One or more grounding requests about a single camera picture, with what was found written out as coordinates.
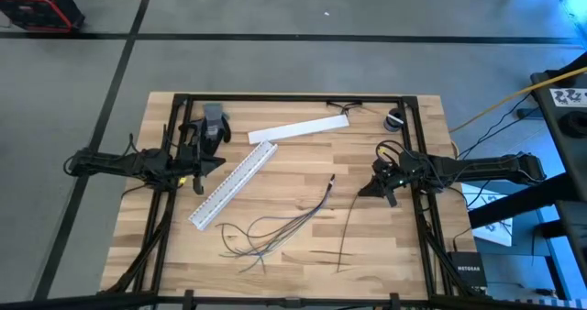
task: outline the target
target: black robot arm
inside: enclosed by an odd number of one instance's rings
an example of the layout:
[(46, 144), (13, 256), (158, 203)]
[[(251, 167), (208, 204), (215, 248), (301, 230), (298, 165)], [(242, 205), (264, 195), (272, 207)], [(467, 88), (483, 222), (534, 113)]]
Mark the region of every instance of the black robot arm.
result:
[[(390, 143), (403, 151), (398, 152), (389, 146)], [(399, 163), (385, 153), (387, 149), (398, 154)], [(458, 161), (405, 150), (393, 140), (378, 144), (376, 152), (377, 160), (372, 164), (374, 174), (369, 184), (359, 191), (359, 196), (386, 197), (391, 206), (397, 205), (393, 190), (409, 183), (418, 183), (420, 189), (438, 193), (456, 182), (508, 180), (534, 185), (546, 178), (540, 160), (524, 153)]]
[(174, 158), (163, 149), (135, 150), (134, 153), (115, 155), (93, 152), (87, 148), (78, 150), (64, 170), (71, 176), (107, 173), (137, 178), (146, 185), (160, 191), (174, 189), (180, 178), (193, 175), (194, 191), (202, 194), (204, 189), (200, 177), (222, 165), (226, 160), (198, 150), (197, 144), (179, 144)]

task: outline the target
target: red generator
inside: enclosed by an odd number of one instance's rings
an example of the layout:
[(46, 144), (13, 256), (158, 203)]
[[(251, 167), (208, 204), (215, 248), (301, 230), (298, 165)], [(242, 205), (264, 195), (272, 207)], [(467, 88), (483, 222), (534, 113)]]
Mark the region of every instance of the red generator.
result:
[(71, 32), (85, 20), (73, 0), (0, 0), (0, 11), (26, 30)]

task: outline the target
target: wooden table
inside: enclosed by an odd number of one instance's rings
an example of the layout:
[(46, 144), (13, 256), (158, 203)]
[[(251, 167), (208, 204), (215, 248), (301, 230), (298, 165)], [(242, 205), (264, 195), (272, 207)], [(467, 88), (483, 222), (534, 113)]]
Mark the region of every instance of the wooden table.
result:
[[(172, 97), (173, 93), (150, 95), (138, 148), (159, 147)], [(452, 156), (440, 97), (420, 95), (418, 100), (428, 153)], [(202, 105), (203, 102), (195, 104), (192, 117), (203, 115)], [(364, 106), (369, 110), (352, 109), (350, 127), (276, 141), (279, 148), (269, 163), (202, 232), (188, 221), (188, 216), (255, 147), (249, 145), (249, 131), (339, 113), (339, 109), (326, 107), (324, 102), (226, 101), (222, 105), (230, 115), (233, 135), (230, 143), (220, 145), (216, 155), (226, 158), (227, 163), (203, 179), (204, 195), (196, 195), (191, 184), (179, 191), (160, 294), (183, 295), (184, 290), (194, 289), (198, 296), (220, 297), (385, 299), (389, 293), (399, 293), (405, 300), (427, 299), (409, 188), (396, 191), (398, 206), (394, 208), (382, 198), (357, 200), (350, 216), (341, 272), (335, 273), (349, 205), (371, 178), (375, 145), (385, 139), (402, 142), (399, 133), (392, 134), (382, 126), (383, 116), (393, 108), (390, 104), (366, 103)], [(408, 123), (413, 137), (411, 117)], [(226, 249), (215, 224), (227, 222), (246, 228), (260, 216), (305, 213), (321, 200), (333, 173), (336, 182), (326, 206), (295, 237), (265, 258), (265, 274), (260, 265), (238, 273), (253, 258), (235, 260), (219, 256)], [(129, 180), (127, 188), (138, 185), (140, 182)], [(113, 284), (138, 254), (151, 193), (141, 189), (122, 200), (102, 288)], [(454, 191), (439, 194), (437, 202), (445, 244), (451, 249), (452, 238), (470, 226), (467, 210)], [(253, 232), (268, 231), (281, 224), (260, 224)], [(228, 229), (227, 234), (231, 245), (246, 248), (246, 238), (236, 230)], [(472, 234), (459, 237), (458, 245), (461, 251), (474, 251)], [(149, 272), (150, 269), (146, 279), (150, 282)]]

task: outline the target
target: white sign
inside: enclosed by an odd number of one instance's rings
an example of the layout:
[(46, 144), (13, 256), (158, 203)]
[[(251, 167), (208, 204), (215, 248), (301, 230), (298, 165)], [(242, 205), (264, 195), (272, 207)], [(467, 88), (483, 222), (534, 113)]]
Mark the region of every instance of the white sign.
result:
[(550, 89), (557, 107), (587, 107), (587, 89)]

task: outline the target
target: white paper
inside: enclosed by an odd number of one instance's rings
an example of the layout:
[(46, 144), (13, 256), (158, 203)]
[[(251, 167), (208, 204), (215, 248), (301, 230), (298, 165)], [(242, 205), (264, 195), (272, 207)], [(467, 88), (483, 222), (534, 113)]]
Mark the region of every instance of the white paper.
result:
[(294, 123), (283, 127), (271, 127), (264, 130), (252, 131), (249, 133), (249, 144), (257, 144), (264, 140), (289, 138), (300, 135), (307, 135), (320, 131), (332, 130), (339, 127), (348, 127), (347, 116), (325, 117), (313, 121)]
[(557, 107), (587, 107), (587, 89), (550, 89)]
[[(470, 204), (481, 189), (479, 187), (470, 186), (467, 184), (462, 185), (462, 192), (465, 194), (467, 198), (467, 204)], [(477, 201), (472, 203), (469, 206), (469, 210), (473, 210), (475, 208), (479, 208), (486, 204), (489, 204), (492, 201), (498, 200), (505, 197), (504, 194), (498, 194), (496, 192), (483, 190), (481, 196)], [(500, 222), (496, 222), (493, 224), (489, 224), (485, 227), (477, 227), (473, 230), (473, 236), (477, 238), (482, 238), (487, 241), (495, 242), (500, 245), (504, 245), (507, 247), (512, 246), (512, 231), (513, 231), (513, 222), (512, 218), (507, 218), (502, 221), (503, 224)]]

